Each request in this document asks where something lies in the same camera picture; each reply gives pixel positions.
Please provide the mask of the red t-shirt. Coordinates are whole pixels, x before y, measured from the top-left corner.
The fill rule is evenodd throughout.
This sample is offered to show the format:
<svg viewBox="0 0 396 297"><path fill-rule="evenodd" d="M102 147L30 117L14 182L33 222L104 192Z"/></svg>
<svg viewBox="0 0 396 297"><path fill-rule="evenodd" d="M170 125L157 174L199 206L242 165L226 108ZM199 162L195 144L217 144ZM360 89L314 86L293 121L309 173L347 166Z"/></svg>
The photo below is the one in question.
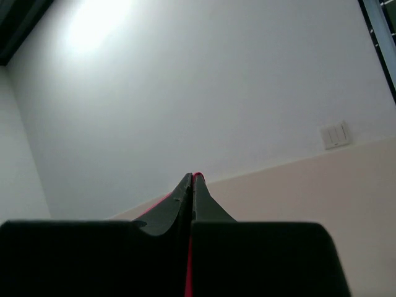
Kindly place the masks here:
<svg viewBox="0 0 396 297"><path fill-rule="evenodd" d="M196 218L194 186L201 172L186 174L179 184L132 221L145 233L140 271L154 296L192 296L191 223Z"/></svg>

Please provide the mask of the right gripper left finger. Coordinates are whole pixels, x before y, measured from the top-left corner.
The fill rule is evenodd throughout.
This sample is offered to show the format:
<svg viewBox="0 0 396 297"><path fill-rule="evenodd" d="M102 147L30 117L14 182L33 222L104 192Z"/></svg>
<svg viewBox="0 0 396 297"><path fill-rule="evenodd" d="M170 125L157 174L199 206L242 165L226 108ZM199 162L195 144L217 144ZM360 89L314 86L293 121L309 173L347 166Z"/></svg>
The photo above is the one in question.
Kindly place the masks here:
<svg viewBox="0 0 396 297"><path fill-rule="evenodd" d="M134 220L8 220L2 296L183 296L192 174Z"/></svg>

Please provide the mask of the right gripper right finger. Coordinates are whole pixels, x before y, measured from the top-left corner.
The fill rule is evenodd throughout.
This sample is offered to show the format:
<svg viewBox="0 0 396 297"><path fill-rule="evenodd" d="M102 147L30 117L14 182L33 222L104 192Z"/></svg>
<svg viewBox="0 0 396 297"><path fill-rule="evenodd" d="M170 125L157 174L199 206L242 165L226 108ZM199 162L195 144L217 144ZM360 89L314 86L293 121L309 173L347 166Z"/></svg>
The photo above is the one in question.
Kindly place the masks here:
<svg viewBox="0 0 396 297"><path fill-rule="evenodd" d="M314 222L239 222L193 177L192 296L350 296L337 248Z"/></svg>

